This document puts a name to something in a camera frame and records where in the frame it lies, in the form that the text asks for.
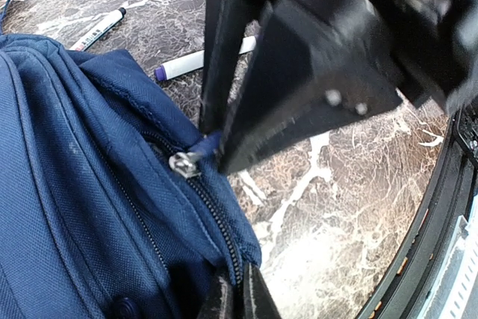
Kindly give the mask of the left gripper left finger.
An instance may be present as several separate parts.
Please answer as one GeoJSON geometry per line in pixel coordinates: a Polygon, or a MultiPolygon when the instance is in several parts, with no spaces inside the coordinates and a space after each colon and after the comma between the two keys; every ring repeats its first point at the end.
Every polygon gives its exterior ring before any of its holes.
{"type": "Polygon", "coordinates": [[[232,319],[234,315],[235,289],[229,274],[219,269],[211,281],[210,290],[197,319],[232,319]]]}

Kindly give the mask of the navy blue student backpack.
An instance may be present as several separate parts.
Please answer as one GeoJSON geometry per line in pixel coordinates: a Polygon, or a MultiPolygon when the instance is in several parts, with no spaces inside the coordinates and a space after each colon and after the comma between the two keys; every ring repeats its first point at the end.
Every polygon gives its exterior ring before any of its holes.
{"type": "Polygon", "coordinates": [[[1,316],[196,318],[261,249],[213,146],[125,50],[1,36],[1,316]]]}

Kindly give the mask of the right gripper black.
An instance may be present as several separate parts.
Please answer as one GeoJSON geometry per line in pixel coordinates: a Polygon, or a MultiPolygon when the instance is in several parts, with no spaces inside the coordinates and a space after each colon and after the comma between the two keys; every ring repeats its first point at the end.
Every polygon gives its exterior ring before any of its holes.
{"type": "Polygon", "coordinates": [[[275,0],[223,130],[218,169],[434,99],[477,97],[477,0],[275,0]]]}

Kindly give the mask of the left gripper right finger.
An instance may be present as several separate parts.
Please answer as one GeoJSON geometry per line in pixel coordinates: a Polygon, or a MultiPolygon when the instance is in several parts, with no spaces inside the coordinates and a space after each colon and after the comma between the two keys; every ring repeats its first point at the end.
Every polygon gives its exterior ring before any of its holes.
{"type": "Polygon", "coordinates": [[[281,319],[261,271],[247,263],[243,275],[243,317],[247,319],[281,319]]]}

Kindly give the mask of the purple capped white marker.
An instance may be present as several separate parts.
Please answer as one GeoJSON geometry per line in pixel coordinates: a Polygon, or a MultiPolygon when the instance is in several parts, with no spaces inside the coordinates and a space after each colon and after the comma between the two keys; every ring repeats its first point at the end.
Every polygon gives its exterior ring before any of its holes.
{"type": "MultiPolygon", "coordinates": [[[[256,36],[243,38],[239,54],[251,52],[255,48],[256,36]]],[[[180,58],[162,63],[154,70],[157,81],[169,81],[204,67],[204,51],[193,52],[180,58]]]]}

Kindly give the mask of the black capped white marker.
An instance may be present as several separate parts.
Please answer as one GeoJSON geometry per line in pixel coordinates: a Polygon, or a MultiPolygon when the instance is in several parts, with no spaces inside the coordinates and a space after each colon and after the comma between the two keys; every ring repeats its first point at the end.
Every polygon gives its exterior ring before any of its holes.
{"type": "Polygon", "coordinates": [[[69,49],[79,52],[87,51],[97,40],[106,35],[114,26],[121,22],[125,15],[126,9],[124,7],[111,11],[86,34],[81,36],[69,49]]]}

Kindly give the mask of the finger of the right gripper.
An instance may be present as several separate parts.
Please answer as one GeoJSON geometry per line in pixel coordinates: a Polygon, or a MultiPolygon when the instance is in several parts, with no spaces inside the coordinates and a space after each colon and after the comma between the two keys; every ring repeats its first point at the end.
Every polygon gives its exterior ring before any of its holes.
{"type": "Polygon", "coordinates": [[[199,129],[210,134],[224,126],[229,91],[246,26],[259,17],[266,0],[206,0],[205,52],[199,129]]]}

